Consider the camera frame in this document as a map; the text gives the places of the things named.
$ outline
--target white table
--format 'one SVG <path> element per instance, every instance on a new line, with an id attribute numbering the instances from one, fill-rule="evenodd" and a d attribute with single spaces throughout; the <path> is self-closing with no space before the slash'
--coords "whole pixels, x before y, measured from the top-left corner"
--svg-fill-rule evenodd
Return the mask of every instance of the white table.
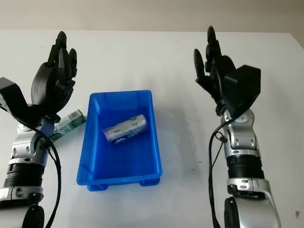
<path id="1" fill-rule="evenodd" d="M 30 102 L 30 87 L 47 60 L 58 31 L 0 32 L 0 76 L 17 83 Z M 150 89 L 154 99 L 163 176 L 157 186 L 110 186 L 89 192 L 76 184 L 85 125 L 58 140 L 62 196 L 53 227 L 65 228 L 201 228 L 211 227 L 207 146 L 219 125 L 215 104 L 194 82 L 193 50 L 204 55 L 201 32 L 67 31 L 68 49 L 78 53 L 75 90 L 65 116 L 85 114 L 94 92 Z M 222 53 L 237 67 L 262 69 L 261 94 L 252 106 L 265 177 L 282 227 L 303 227 L 303 85 L 304 50 L 289 34 L 217 33 Z M 0 185 L 6 178 L 16 121 L 0 112 Z M 228 197 L 222 152 L 214 169 L 215 204 L 223 226 Z M 57 193 L 55 166 L 49 159 L 41 202 L 48 220 Z M 299 218 L 295 212 L 300 211 Z M 0 226 L 13 221 L 0 211 Z"/>

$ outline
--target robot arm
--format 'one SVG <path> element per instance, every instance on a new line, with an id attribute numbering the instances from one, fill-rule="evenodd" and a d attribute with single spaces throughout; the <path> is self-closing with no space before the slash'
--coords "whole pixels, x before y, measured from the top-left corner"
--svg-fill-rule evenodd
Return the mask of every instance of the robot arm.
<path id="1" fill-rule="evenodd" d="M 0 210 L 11 206 L 30 206 L 22 227 L 42 228 L 44 212 L 38 206 L 43 199 L 42 175 L 47 164 L 48 147 L 52 147 L 56 157 L 58 174 L 58 196 L 50 227 L 60 199 L 60 160 L 49 137 L 54 131 L 54 123 L 60 121 L 57 115 L 69 101 L 76 76 L 76 51 L 68 53 L 67 37 L 60 32 L 52 46 L 48 61 L 43 63 L 32 83 L 32 104 L 27 104 L 17 84 L 0 78 L 0 108 L 18 120 L 18 136 L 13 143 L 9 159 L 7 178 L 0 189 Z"/>
<path id="2" fill-rule="evenodd" d="M 224 128 L 224 149 L 228 166 L 228 193 L 225 200 L 226 228 L 280 228 L 280 220 L 270 185 L 264 178 L 262 162 L 253 131 L 254 114 L 249 109 L 260 93 L 260 69 L 241 66 L 236 69 L 232 60 L 222 56 L 213 27 L 208 29 L 207 62 L 194 50 L 196 82 L 214 99 L 216 114 Z M 212 186 L 212 159 L 209 146 L 209 197 L 213 226 L 220 228 L 216 219 Z"/>
<path id="3" fill-rule="evenodd" d="M 221 122 L 230 119 L 226 110 Z M 253 123 L 254 114 L 249 109 L 224 127 L 227 189 L 232 195 L 225 200 L 225 228 L 281 227 L 270 184 L 262 171 Z"/>

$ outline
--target cylindrical can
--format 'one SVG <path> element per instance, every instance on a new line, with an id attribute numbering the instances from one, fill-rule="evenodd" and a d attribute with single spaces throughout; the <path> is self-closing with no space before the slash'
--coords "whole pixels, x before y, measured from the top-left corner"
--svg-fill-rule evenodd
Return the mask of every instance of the cylindrical can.
<path id="1" fill-rule="evenodd" d="M 144 115 L 137 115 L 113 127 L 104 129 L 104 134 L 109 142 L 119 144 L 125 140 L 137 136 L 148 128 Z"/>

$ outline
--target blue plastic tray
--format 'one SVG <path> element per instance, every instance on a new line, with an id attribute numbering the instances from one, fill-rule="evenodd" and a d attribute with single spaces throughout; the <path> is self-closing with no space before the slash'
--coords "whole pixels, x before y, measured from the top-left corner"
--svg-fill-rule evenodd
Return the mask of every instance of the blue plastic tray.
<path id="1" fill-rule="evenodd" d="M 103 129 L 143 114 L 148 130 L 121 144 L 109 143 Z M 89 191 L 109 185 L 160 182 L 162 164 L 149 90 L 91 94 L 77 183 Z"/>

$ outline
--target black cable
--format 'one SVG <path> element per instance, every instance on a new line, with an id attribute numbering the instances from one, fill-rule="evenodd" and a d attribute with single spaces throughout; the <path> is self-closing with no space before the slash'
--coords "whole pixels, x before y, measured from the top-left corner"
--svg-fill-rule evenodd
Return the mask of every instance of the black cable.
<path id="1" fill-rule="evenodd" d="M 51 151 L 49 150 L 49 148 L 47 147 L 47 151 L 48 151 L 48 154 L 51 156 L 52 160 L 54 162 L 56 162 L 55 158 L 53 157 L 53 155 L 51 154 Z"/>
<path id="2" fill-rule="evenodd" d="M 52 214 L 51 214 L 51 216 L 50 216 L 50 218 L 47 222 L 47 225 L 45 227 L 45 228 L 50 228 L 53 224 L 53 221 L 54 221 L 54 218 L 55 218 L 55 215 L 56 215 L 56 211 L 57 211 L 57 208 L 58 208 L 58 205 L 59 205 L 59 201 L 60 201 L 60 195 L 61 195 L 61 165 L 60 165 L 60 159 L 59 159 L 59 155 L 58 155 L 58 152 L 56 150 L 55 145 L 44 133 L 42 133 L 40 130 L 38 130 L 36 128 L 30 127 L 30 126 L 27 126 L 27 125 L 25 125 L 25 126 L 28 127 L 29 129 L 37 132 L 38 134 L 40 134 L 47 141 L 47 150 L 49 151 L 49 147 L 51 147 L 53 152 L 54 152 L 54 156 L 56 158 L 56 159 L 54 159 L 54 157 L 51 155 L 51 153 L 49 151 L 49 154 L 50 154 L 51 158 L 53 159 L 53 161 L 55 163 L 56 170 L 57 170 L 57 178 L 58 178 L 57 198 L 56 198 L 55 206 L 54 206 L 53 212 L 52 212 Z"/>
<path id="3" fill-rule="evenodd" d="M 209 149 L 208 149 L 208 154 L 209 154 L 209 178 L 208 178 L 208 184 L 209 184 L 209 201 L 210 201 L 210 206 L 211 206 L 212 222 L 213 222 L 213 227 L 214 228 L 220 228 L 220 225 L 219 225 L 219 222 L 217 220 L 216 213 L 215 213 L 215 207 L 214 207 L 212 169 L 213 169 L 213 166 L 214 166 L 214 164 L 215 164 L 215 162 L 218 158 L 219 152 L 222 149 L 223 143 L 225 142 L 225 137 L 221 132 L 219 132 L 219 130 L 222 127 L 232 123 L 236 119 L 237 119 L 237 117 L 234 117 L 234 118 L 228 120 L 227 122 L 222 123 L 220 126 L 218 126 L 214 130 L 214 132 L 212 133 L 212 135 L 210 137 L 210 141 L 209 141 Z M 216 134 L 218 134 L 218 133 L 221 134 L 221 137 L 219 137 L 219 138 L 216 136 Z M 221 143 L 221 146 L 219 148 L 219 151 L 217 153 L 217 156 L 216 156 L 214 162 L 212 162 L 212 142 L 213 142 L 214 137 L 221 140 L 222 143 Z"/>

